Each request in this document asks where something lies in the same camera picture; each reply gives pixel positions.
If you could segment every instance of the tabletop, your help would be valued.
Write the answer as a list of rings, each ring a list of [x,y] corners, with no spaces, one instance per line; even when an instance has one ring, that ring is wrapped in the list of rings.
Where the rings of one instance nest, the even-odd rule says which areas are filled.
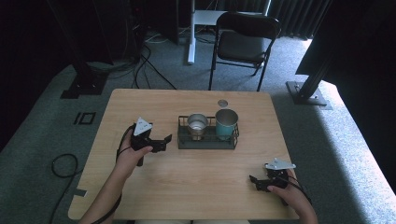
[[[218,100],[239,117],[235,149],[178,149],[177,118],[214,116]],[[272,193],[257,191],[249,175],[267,178],[263,164],[290,161],[271,97],[250,91],[125,90],[112,92],[69,217],[80,219],[115,163],[124,131],[137,119],[152,122],[151,139],[172,134],[166,151],[149,153],[122,192],[115,219],[295,219]]]

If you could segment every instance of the black chair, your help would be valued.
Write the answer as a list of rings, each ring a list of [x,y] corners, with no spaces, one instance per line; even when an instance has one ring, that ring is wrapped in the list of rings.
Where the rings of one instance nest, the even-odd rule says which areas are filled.
[[[255,68],[253,76],[256,76],[263,64],[262,76],[257,88],[257,91],[260,91],[271,47],[279,33],[280,23],[277,19],[237,12],[222,14],[216,22],[216,40],[210,70],[209,90],[212,89],[216,63],[224,63]]]

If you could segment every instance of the cup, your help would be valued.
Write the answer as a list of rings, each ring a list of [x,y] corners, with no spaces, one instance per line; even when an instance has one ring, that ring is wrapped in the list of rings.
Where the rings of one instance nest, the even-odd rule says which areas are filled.
[[[191,134],[192,140],[201,140],[208,123],[207,117],[203,114],[191,114],[187,118],[187,123],[189,124],[188,130]]]
[[[216,135],[220,140],[227,140],[233,134],[233,129],[238,121],[235,111],[224,108],[216,113]]]

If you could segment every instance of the gray carpet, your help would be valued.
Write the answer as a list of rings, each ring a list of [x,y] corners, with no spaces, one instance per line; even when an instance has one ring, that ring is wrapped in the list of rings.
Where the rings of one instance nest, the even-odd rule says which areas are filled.
[[[210,35],[199,35],[211,38]],[[197,42],[195,64],[187,65],[188,42],[177,46],[152,39],[149,61],[179,90],[207,90],[213,46]],[[286,81],[304,81],[295,76],[306,41],[282,37],[273,47],[262,91],[271,94],[296,174],[306,186],[318,213],[319,223],[396,223],[396,197],[379,170],[359,129],[350,117],[334,85],[319,86],[332,110],[318,106],[295,105]],[[147,57],[149,51],[143,50]],[[104,64],[93,63],[102,69]],[[131,88],[133,73],[110,74],[101,95],[81,95],[76,100],[60,99],[76,75],[66,67],[48,85],[30,115],[0,154],[0,223],[48,223],[69,178],[51,171],[54,158],[75,154],[78,168],[84,167],[93,139],[111,92]],[[251,77],[246,68],[218,65],[212,90],[255,91],[259,76]],[[137,85],[144,89],[172,89],[149,66],[142,66]],[[92,124],[75,124],[78,113],[95,113]],[[74,172],[74,162],[64,158],[56,163],[63,175]],[[53,223],[75,223],[67,216],[79,175],[66,192]],[[264,221],[251,223],[296,223]]]

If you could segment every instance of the person's left hand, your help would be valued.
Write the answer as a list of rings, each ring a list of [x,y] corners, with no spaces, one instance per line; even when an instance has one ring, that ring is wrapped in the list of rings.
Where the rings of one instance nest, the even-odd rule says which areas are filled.
[[[124,137],[124,140],[121,143],[120,151],[125,148],[119,157],[117,158],[116,166],[114,167],[114,172],[117,175],[121,175],[125,179],[131,176],[132,171],[136,167],[137,163],[139,162],[140,158],[148,154],[152,147],[143,147],[137,151],[131,148],[131,137],[132,137],[133,130],[130,130]]]

